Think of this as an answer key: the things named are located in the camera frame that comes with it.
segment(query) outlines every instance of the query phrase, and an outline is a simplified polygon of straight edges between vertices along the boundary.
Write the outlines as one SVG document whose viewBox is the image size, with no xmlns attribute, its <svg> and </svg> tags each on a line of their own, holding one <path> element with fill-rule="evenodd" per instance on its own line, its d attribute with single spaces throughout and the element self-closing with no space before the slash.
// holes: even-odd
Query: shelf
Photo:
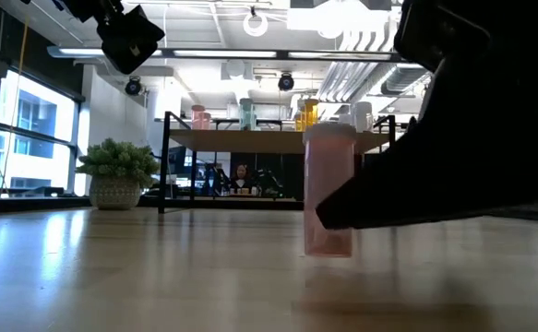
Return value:
<svg viewBox="0 0 538 332">
<path fill-rule="evenodd" d="M 193 151 L 304 154 L 301 132 L 173 129 L 170 139 Z M 388 143 L 388 134 L 357 134 L 356 153 Z"/>
</svg>

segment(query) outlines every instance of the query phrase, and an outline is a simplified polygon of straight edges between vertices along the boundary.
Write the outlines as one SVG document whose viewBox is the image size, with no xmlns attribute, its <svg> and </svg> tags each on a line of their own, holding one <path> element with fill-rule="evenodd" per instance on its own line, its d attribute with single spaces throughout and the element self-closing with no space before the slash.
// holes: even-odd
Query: mounted camera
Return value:
<svg viewBox="0 0 538 332">
<path fill-rule="evenodd" d="M 141 77 L 130 77 L 125 85 L 125 93 L 129 96 L 139 96 L 145 92 L 144 87 L 139 82 Z"/>
<path fill-rule="evenodd" d="M 290 89 L 293 89 L 294 85 L 295 85 L 295 81 L 293 81 L 293 77 L 291 76 L 291 73 L 281 74 L 281 78 L 279 78 L 279 90 L 289 91 Z"/>
<path fill-rule="evenodd" d="M 30 0 L 21 0 L 29 4 Z M 53 0 L 59 10 L 65 10 L 82 23 L 96 19 L 96 31 L 102 39 L 102 51 L 114 67 L 131 74 L 156 52 L 164 31 L 148 21 L 141 6 L 123 14 L 121 0 Z"/>
</svg>

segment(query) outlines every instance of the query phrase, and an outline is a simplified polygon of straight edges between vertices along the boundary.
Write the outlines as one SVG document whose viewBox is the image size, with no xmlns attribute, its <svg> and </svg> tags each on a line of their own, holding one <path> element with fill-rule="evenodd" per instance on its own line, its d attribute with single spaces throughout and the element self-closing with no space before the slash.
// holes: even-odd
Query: person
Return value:
<svg viewBox="0 0 538 332">
<path fill-rule="evenodd" d="M 248 168 L 246 167 L 246 165 L 238 165 L 235 170 L 235 175 L 232 178 L 232 183 L 230 187 L 235 189 L 236 191 L 242 188 L 251 189 L 252 185 L 248 177 Z"/>
</svg>

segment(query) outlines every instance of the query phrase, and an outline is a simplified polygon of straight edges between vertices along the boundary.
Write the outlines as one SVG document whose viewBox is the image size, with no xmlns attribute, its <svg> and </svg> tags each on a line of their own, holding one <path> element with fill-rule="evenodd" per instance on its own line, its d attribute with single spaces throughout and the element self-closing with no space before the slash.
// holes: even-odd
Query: wooden floor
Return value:
<svg viewBox="0 0 538 332">
<path fill-rule="evenodd" d="M 538 223 L 355 235 L 324 259 L 301 212 L 0 216 L 0 332 L 538 331 Z"/>
</svg>

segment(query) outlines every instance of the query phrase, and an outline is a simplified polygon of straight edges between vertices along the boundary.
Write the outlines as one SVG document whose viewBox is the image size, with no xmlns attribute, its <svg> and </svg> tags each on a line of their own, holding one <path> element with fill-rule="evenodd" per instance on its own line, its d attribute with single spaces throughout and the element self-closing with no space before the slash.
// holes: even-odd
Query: potted plant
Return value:
<svg viewBox="0 0 538 332">
<path fill-rule="evenodd" d="M 151 175 L 160 169 L 150 147 L 138 148 L 110 138 L 89 147 L 88 154 L 79 160 L 84 164 L 76 172 L 92 176 L 90 203 L 99 209 L 134 208 L 140 189 L 149 188 Z"/>
</svg>

